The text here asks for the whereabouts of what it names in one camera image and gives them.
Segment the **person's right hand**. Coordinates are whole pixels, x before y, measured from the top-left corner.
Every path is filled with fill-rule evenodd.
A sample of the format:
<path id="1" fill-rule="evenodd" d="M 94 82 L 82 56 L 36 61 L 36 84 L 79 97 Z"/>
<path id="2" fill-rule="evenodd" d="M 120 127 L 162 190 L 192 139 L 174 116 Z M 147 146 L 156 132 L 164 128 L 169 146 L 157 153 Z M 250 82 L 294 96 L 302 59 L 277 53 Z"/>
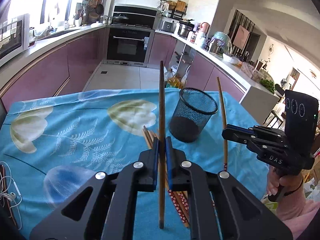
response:
<path id="1" fill-rule="evenodd" d="M 280 177 L 276 173 L 276 168 L 270 166 L 267 175 L 267 193 L 269 196 L 275 196 L 279 187 L 283 186 L 285 193 L 278 202 L 278 208 L 288 209 L 303 208 L 306 205 L 306 198 L 303 192 L 303 175 L 286 175 Z"/>

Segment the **pink sleeve right forearm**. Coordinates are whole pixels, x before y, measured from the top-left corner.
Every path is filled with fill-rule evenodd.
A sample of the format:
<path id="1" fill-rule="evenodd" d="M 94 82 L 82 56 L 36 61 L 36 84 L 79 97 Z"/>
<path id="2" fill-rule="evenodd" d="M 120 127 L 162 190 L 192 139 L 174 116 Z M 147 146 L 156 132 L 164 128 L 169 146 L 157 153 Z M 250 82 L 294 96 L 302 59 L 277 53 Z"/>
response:
<path id="1" fill-rule="evenodd" d="M 276 215 L 291 230 L 293 239 L 319 239 L 319 202 L 307 200 L 303 191 L 285 196 Z"/>

